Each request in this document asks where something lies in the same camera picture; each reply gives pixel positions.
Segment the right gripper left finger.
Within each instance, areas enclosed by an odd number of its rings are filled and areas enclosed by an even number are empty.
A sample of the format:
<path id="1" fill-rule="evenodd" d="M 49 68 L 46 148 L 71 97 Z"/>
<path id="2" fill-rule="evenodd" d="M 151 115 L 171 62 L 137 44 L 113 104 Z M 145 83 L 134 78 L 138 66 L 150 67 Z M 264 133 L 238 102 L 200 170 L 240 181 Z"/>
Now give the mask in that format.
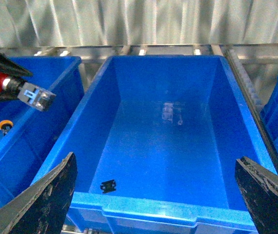
<path id="1" fill-rule="evenodd" d="M 78 174 L 70 152 L 60 164 L 0 208 L 0 234 L 59 234 Z"/>

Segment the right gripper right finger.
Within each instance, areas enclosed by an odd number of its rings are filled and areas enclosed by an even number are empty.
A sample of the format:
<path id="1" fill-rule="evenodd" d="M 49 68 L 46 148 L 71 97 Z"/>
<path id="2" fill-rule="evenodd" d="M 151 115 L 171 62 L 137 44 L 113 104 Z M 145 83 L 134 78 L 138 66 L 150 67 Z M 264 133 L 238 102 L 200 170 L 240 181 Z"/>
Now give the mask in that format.
<path id="1" fill-rule="evenodd" d="M 278 175 L 244 156 L 235 179 L 258 233 L 278 234 Z"/>

